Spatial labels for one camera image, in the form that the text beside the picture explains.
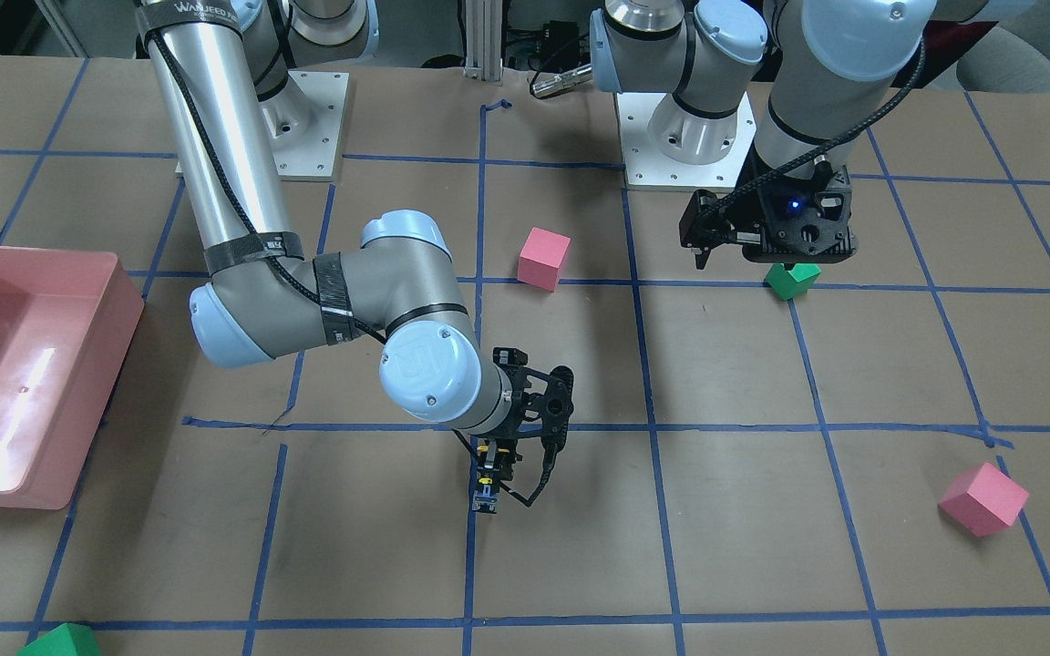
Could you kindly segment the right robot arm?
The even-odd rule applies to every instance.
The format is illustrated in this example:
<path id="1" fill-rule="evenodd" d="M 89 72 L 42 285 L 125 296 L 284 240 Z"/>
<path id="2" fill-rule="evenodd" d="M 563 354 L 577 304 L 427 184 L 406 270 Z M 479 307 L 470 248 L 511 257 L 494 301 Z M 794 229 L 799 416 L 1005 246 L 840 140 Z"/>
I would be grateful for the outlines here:
<path id="1" fill-rule="evenodd" d="M 437 224 L 390 211 L 366 224 L 357 250 L 308 256 L 260 115 L 249 21 L 229 1 L 138 1 L 135 20 L 200 223 L 210 279 L 191 292 L 189 315 L 205 356 L 239 368 L 376 339 L 393 403 L 479 438 L 474 503 L 489 511 L 511 478 L 529 381 L 520 354 L 480 353 Z"/>

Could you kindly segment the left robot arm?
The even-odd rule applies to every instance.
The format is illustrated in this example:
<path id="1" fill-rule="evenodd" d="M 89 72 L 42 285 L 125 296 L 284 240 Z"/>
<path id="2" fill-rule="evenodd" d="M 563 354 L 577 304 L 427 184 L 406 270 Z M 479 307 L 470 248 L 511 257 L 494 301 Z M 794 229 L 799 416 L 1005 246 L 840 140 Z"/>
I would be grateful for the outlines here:
<path id="1" fill-rule="evenodd" d="M 732 190 L 696 190 L 678 223 L 704 269 L 740 246 L 759 264 L 837 264 L 850 231 L 854 141 L 908 96 L 900 71 L 925 66 L 933 1 L 605 1 L 589 17 L 595 86 L 659 93 L 654 140 L 667 158 L 721 158 L 747 87 L 766 58 L 779 67 Z"/>

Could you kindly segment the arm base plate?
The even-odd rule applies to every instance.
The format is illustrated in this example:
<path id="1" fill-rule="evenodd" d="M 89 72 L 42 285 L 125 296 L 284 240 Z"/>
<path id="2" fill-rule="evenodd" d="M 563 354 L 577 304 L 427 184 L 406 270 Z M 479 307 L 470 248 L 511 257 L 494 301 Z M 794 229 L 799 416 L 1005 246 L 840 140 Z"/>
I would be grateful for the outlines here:
<path id="1" fill-rule="evenodd" d="M 180 166 L 192 178 L 213 163 L 231 187 L 262 190 L 268 179 L 338 178 L 351 80 L 346 72 L 293 71 L 259 99 L 249 72 L 182 69 L 167 78 Z"/>
<path id="2" fill-rule="evenodd" d="M 615 97 L 626 187 L 629 190 L 709 190 L 736 187 L 753 145 L 756 122 L 749 97 L 733 115 L 692 115 L 668 93 Z"/>

